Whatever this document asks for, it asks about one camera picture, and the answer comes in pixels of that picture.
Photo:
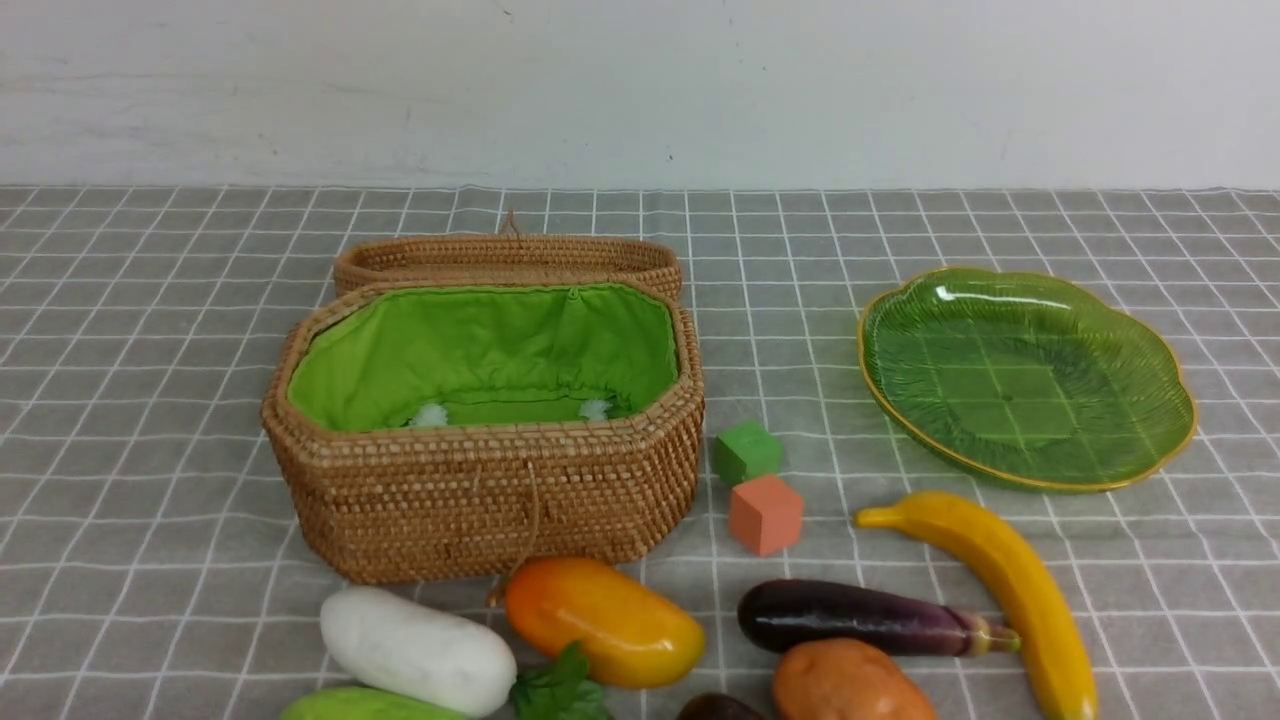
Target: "rattan weave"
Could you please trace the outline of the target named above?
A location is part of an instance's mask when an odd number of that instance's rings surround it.
[[[532,556],[612,564],[657,546],[694,500],[705,411],[701,360],[687,310],[636,281],[611,282],[667,305],[678,377],[648,409],[608,421],[337,433],[287,400],[311,340],[384,292],[561,283],[509,273],[374,283],[298,323],[261,418],[307,544],[340,575],[365,584],[500,573],[530,546]]]
[[[507,275],[563,281],[575,273],[634,279],[673,300],[684,278],[669,247],[639,240],[572,234],[435,234],[351,247],[333,266],[337,296],[369,283]]]

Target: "banana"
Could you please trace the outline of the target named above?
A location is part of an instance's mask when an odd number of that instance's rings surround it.
[[[1084,641],[1048,568],[1018,530],[960,496],[915,492],[854,516],[956,556],[982,580],[1023,637],[1023,664],[1047,720],[1097,720],[1098,692]]]

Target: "orange cube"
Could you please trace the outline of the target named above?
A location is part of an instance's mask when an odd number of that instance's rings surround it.
[[[800,542],[804,498],[777,475],[760,475],[733,487],[728,532],[759,556]]]

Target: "orange mango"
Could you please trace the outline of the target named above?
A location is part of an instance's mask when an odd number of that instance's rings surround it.
[[[668,685],[707,647],[703,626],[687,612],[596,560],[531,560],[511,577],[504,605],[516,633],[548,657],[579,641],[591,679],[605,685]]]

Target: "green fabric lining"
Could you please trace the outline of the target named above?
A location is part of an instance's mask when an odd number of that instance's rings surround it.
[[[678,377],[667,306],[623,284],[428,287],[388,292],[311,341],[288,398],[320,425],[404,425],[428,402],[451,425],[611,418]]]

